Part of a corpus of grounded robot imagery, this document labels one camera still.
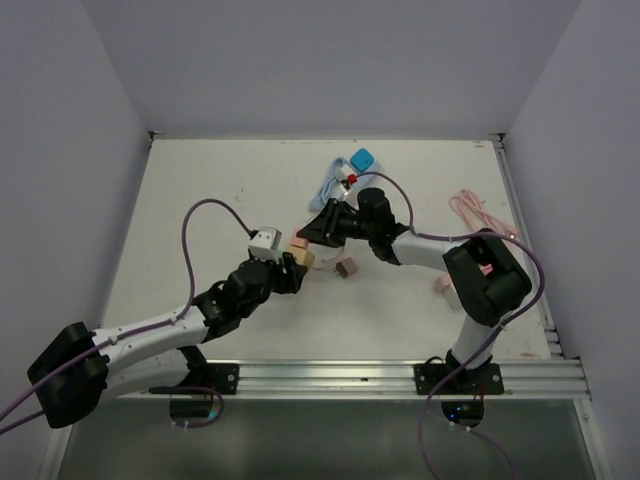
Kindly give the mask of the pink charger plug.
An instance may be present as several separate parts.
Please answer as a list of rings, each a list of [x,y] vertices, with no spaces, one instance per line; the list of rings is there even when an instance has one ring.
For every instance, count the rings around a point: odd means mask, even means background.
[[[300,238],[298,236],[293,236],[290,241],[290,245],[296,248],[307,249],[309,246],[309,241],[307,239]]]

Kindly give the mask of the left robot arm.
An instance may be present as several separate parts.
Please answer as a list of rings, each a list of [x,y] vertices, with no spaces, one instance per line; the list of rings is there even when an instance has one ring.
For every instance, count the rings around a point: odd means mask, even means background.
[[[27,371],[49,426],[72,425],[100,403],[138,390],[204,390],[210,384],[200,345],[236,330],[271,295],[298,293],[307,273],[289,252],[276,262],[250,258],[184,314],[111,329],[65,327]]]

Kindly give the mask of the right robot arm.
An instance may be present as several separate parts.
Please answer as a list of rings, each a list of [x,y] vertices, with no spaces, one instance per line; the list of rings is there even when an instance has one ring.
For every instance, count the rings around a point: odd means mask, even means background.
[[[360,191],[355,207],[329,200],[298,230],[298,236],[328,248],[340,248],[349,239],[362,240],[383,262],[447,273],[465,319],[447,353],[445,379],[461,393],[480,382],[480,368],[492,357],[499,323],[532,291],[529,275],[497,233],[485,229],[462,240],[427,239],[396,220],[379,188]]]

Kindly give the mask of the beige cube socket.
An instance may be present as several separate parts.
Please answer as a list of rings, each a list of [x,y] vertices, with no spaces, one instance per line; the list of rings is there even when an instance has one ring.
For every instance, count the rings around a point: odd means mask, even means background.
[[[307,269],[312,269],[314,267],[315,255],[312,252],[306,249],[297,248],[297,251],[292,253],[292,255],[298,265],[304,266]]]

